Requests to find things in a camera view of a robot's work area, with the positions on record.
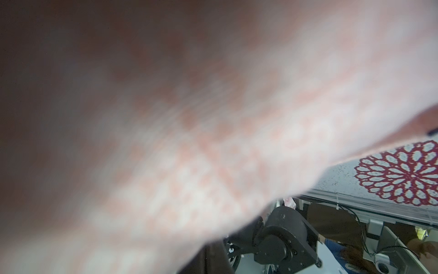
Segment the pink good night pillow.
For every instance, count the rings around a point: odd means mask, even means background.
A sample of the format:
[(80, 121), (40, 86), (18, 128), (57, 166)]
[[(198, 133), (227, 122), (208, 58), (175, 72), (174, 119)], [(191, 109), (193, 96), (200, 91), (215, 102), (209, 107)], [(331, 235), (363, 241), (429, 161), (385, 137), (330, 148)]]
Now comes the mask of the pink good night pillow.
[(1, 272), (173, 274), (437, 111), (436, 1), (2, 1)]

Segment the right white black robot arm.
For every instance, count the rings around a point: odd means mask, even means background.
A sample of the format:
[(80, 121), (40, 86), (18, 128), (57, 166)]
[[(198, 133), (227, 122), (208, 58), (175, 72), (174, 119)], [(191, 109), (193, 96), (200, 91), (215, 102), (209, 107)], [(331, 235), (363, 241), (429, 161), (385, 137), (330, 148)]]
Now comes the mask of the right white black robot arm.
[(262, 274), (344, 274), (346, 270), (317, 231), (296, 210), (276, 207), (224, 240), (233, 270), (245, 255), (253, 258)]

